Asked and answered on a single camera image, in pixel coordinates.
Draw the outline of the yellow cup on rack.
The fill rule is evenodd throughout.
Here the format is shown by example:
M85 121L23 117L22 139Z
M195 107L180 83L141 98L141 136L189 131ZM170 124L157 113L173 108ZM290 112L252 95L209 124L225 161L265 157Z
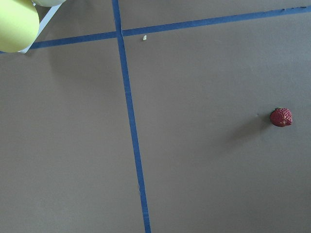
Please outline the yellow cup on rack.
M39 16L30 0L0 2L0 50L18 52L32 44L38 34Z

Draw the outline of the red strawberry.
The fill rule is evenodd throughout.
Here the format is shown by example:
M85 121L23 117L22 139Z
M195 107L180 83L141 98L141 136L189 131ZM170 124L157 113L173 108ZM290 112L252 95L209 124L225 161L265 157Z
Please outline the red strawberry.
M278 107L270 114L269 120L277 127L286 127L292 125L293 115L290 109Z

